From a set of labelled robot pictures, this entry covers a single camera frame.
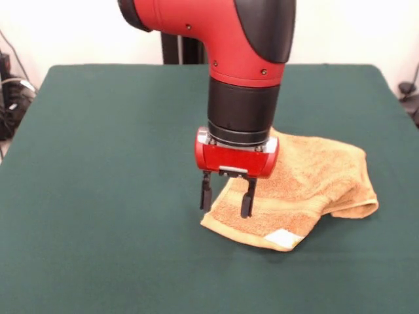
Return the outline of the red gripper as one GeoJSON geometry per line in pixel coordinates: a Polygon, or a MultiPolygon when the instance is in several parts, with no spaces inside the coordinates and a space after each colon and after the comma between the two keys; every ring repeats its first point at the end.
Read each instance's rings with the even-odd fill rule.
{"type": "Polygon", "coordinates": [[[194,144],[196,164],[203,171],[201,186],[200,209],[210,210],[212,189],[211,172],[229,171],[249,177],[248,190],[243,195],[241,217],[249,218],[255,197],[256,178],[268,178],[273,173],[279,155],[280,142],[277,137],[270,137],[262,145],[261,150],[255,147],[231,147],[222,143],[210,143],[207,133],[199,133],[194,144]]]}

